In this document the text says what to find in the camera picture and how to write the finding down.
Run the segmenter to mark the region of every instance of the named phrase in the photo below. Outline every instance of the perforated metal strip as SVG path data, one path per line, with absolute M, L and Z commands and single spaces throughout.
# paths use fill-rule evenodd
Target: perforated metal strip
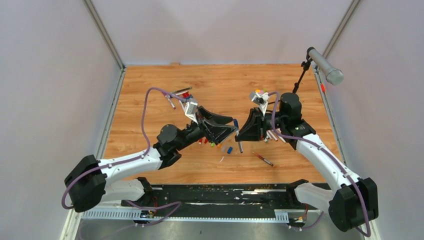
M 129 208 L 93 208 L 83 213 L 81 219 L 108 219 L 108 220 L 144 220 L 154 221 L 161 217 L 141 218 L 139 209 Z M 231 222 L 231 223 L 288 223 L 289 215 L 285 211 L 275 210 L 273 218 L 239 218 L 239 217 L 178 217 L 171 216 L 166 221 L 186 222 Z

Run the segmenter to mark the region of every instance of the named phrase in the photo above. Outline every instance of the blue marker cap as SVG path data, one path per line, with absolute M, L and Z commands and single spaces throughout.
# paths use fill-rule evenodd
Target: blue marker cap
M 237 119 L 233 118 L 232 122 L 234 123 L 234 126 L 239 129 L 239 122 L 237 122 Z

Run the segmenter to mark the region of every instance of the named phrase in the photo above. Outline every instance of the wooden table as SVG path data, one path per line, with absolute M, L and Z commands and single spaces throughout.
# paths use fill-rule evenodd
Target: wooden table
M 248 98 L 251 91 L 291 92 L 301 73 L 300 64 L 130 66 L 123 80 L 104 157 L 124 156 L 147 147 L 141 132 L 141 116 L 145 94 L 150 87 L 172 92 L 192 86 L 189 92 L 199 105 L 213 113 L 236 118 L 242 127 L 250 108 L 256 107 Z M 312 70 L 305 74 L 297 93 L 302 102 L 303 118 L 339 156 Z M 174 99 L 173 102 L 176 110 L 160 92 L 152 91 L 149 95 L 145 130 L 152 144 L 157 142 L 156 136 L 164 125 L 173 124 L 183 129 L 190 123 L 178 101 Z M 299 179 L 325 182 L 314 166 L 288 143 L 270 140 L 269 143 L 242 144 L 244 153 L 239 152 L 234 136 L 230 136 L 223 143 L 233 147 L 232 153 L 227 154 L 216 146 L 195 143 L 181 150 L 181 159 L 171 167 L 142 172 L 134 177 L 146 177 L 151 184 L 291 183 Z M 269 166 L 252 151 L 275 166 Z

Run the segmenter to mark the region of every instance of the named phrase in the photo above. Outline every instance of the blue cap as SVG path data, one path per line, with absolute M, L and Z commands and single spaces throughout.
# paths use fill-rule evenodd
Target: blue cap
M 234 126 L 239 129 L 239 122 L 237 122 L 237 119 L 233 118 L 232 122 L 234 123 Z

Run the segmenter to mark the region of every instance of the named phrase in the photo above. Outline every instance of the blue marker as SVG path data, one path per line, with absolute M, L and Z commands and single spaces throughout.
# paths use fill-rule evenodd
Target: blue marker
M 239 123 L 237 122 L 237 119 L 233 119 L 232 122 L 234 123 L 234 126 L 237 128 L 237 131 L 235 131 L 235 134 L 238 136 L 240 134 L 239 132 Z M 242 142 L 239 141 L 238 142 L 238 148 L 240 149 L 240 153 L 243 153 L 243 146 L 242 146 Z

